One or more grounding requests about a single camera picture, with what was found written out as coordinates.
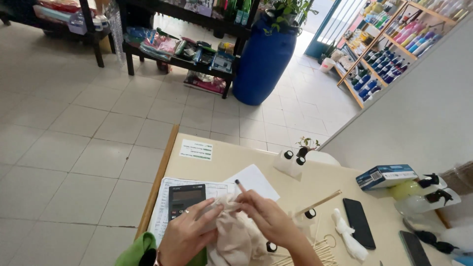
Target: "white tissue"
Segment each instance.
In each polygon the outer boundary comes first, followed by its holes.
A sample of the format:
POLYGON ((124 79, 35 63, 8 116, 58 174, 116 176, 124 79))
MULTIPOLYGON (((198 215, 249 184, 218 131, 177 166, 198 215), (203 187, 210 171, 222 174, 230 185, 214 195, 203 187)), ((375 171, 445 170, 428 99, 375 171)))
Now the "white tissue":
POLYGON ((347 225, 345 220, 340 215, 339 209, 333 210, 332 219, 335 222, 335 229, 343 237, 343 241, 345 242, 348 253, 350 253, 350 255, 353 257, 364 261, 368 256, 368 251, 351 236, 355 230, 347 225))

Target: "white bucket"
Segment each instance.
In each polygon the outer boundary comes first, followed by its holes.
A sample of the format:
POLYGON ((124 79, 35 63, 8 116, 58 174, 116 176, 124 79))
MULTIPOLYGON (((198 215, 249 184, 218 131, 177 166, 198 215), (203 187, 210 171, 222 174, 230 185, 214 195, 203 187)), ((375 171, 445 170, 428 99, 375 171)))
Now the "white bucket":
POLYGON ((322 61, 322 65, 320 66, 319 70, 323 73, 328 73, 328 71, 332 69, 334 65, 335 61, 327 57, 322 61))

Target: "white wall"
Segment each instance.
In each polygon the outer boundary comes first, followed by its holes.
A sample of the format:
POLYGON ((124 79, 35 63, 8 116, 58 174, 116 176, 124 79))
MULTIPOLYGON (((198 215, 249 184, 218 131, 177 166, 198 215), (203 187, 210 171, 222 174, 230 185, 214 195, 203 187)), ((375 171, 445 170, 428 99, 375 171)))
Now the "white wall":
MULTIPOLYGON (((418 174, 473 160, 472 43, 470 14, 320 151, 349 168, 406 163, 418 174)), ((444 213, 472 223, 473 195, 444 213)))

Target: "desk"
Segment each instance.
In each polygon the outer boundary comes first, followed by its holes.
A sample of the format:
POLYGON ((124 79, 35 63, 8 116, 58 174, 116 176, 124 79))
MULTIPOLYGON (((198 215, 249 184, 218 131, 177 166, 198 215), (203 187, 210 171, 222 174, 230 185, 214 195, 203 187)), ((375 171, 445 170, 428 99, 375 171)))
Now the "desk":
MULTIPOLYGON (((385 191, 377 191, 370 194, 361 191, 355 177, 362 172, 350 168, 307 161, 304 164, 302 180, 298 182, 272 167, 275 156, 272 152, 190 136, 177 133, 177 131, 178 125, 175 125, 159 166, 157 178, 153 184, 150 199, 143 213, 137 236, 148 227, 163 176, 221 182, 245 167, 255 164, 281 196, 277 203, 285 211, 307 207, 329 196, 338 189, 342 190, 343 193, 341 195, 315 208, 317 212, 315 219, 321 217, 317 239, 321 240, 327 234, 332 234, 335 237, 337 245, 332 249, 332 253, 339 265, 360 265, 357 260, 351 258, 348 254, 343 239, 336 232, 335 224, 331 219, 333 209, 339 208, 342 217, 347 220, 342 203, 342 199, 345 197, 358 200, 363 204, 376 243, 376 250, 368 251, 368 258, 363 265, 379 266, 380 260, 385 266, 411 265, 399 238, 399 230, 406 229, 402 224, 401 215, 394 208, 394 199, 388 197, 385 191), (183 139, 213 144, 212 161, 179 156, 183 139)), ((437 219, 438 221, 438 217, 434 212, 429 213, 429 215, 431 215, 432 219, 437 219)), ((312 226, 313 234, 315 229, 316 226, 312 226)), ((432 265, 451 265, 447 255, 436 251, 424 243, 422 245, 432 265)), ((279 248, 278 252, 283 253, 287 251, 279 248)))

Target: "hand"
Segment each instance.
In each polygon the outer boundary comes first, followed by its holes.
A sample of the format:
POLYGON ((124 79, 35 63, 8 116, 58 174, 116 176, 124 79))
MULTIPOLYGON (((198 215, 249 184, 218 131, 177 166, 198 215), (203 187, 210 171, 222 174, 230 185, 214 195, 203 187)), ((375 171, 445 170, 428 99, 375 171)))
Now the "hand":
POLYGON ((236 201, 242 203, 240 209, 253 219, 270 242, 288 250, 296 248, 301 240, 307 242, 304 234, 274 200, 249 190, 238 195, 236 201))
POLYGON ((167 224, 163 240, 158 247, 159 261, 163 266, 184 266, 208 243, 217 239, 217 229, 204 234, 200 232, 222 212, 222 205, 195 220, 197 215, 214 200, 211 198, 187 208, 189 213, 183 213, 167 224))

